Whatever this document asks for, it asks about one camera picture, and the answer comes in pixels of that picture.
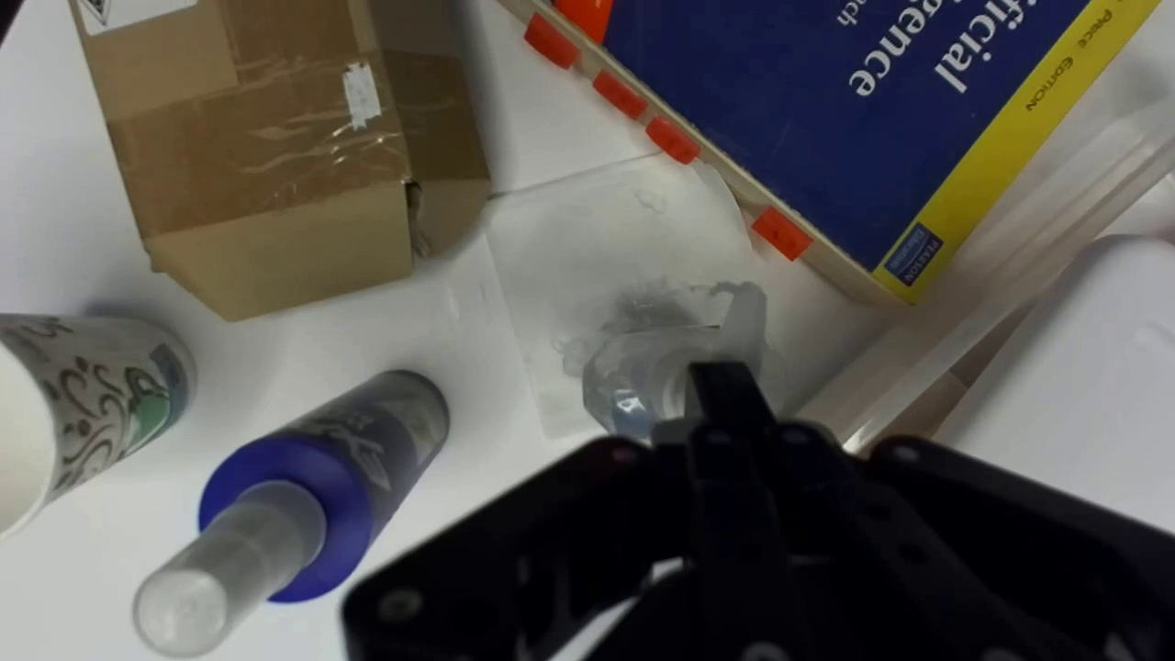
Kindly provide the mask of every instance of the clear plastic piece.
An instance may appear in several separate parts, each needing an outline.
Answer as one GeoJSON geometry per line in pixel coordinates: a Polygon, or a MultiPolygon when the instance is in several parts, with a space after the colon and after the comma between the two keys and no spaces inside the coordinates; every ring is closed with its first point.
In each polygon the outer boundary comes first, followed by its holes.
{"type": "Polygon", "coordinates": [[[685,411],[685,368],[696,361],[742,361],[758,371],[768,297],[751,284],[716,286],[731,292],[723,325],[646,325],[605,343],[585,368],[585,406],[624,438],[648,442],[658,422],[685,411]]]}
{"type": "Polygon", "coordinates": [[[236,499],[189,547],[151,573],[134,629],[166,658],[198,658],[324,547],[328,515],[296,483],[268,480],[236,499]]]}

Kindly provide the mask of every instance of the book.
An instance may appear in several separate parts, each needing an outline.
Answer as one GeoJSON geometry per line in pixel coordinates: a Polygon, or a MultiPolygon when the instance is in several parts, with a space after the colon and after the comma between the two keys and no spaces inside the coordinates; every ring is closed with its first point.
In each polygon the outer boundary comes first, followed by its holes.
{"type": "Polygon", "coordinates": [[[916,302],[1156,0],[503,0],[751,226],[916,302]]]}

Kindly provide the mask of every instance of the black object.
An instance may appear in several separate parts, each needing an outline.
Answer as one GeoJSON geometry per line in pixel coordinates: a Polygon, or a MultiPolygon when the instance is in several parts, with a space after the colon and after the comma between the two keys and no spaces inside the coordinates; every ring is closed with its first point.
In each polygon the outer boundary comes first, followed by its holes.
{"type": "Polygon", "coordinates": [[[652,451],[594,442],[345,597],[352,661],[1170,661],[1175,541],[926,442],[845,455],[700,365],[652,451]],[[652,579],[658,563],[684,564],[652,579]]]}
{"type": "Polygon", "coordinates": [[[20,0],[0,0],[0,40],[8,38],[18,11],[20,11],[20,0]]]}

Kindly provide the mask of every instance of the paper cup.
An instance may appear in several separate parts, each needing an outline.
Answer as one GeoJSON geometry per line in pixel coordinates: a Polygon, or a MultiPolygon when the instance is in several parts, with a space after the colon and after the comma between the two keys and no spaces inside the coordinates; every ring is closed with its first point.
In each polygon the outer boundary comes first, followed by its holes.
{"type": "Polygon", "coordinates": [[[134,319],[0,314],[0,532],[166,433],[184,345],[134,319]]]}

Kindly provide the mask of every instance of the cylindrical container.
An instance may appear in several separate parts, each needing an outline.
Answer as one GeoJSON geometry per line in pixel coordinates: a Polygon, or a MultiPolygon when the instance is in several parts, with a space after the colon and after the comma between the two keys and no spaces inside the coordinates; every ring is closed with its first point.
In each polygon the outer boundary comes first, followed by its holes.
{"type": "Polygon", "coordinates": [[[0,532],[166,433],[184,345],[134,319],[0,314],[0,532]]]}
{"type": "Polygon", "coordinates": [[[264,597],[334,591],[445,438],[445,396],[419,376],[386,371],[238,447],[200,493],[200,535],[134,596],[143,642],[193,658],[264,597]]]}

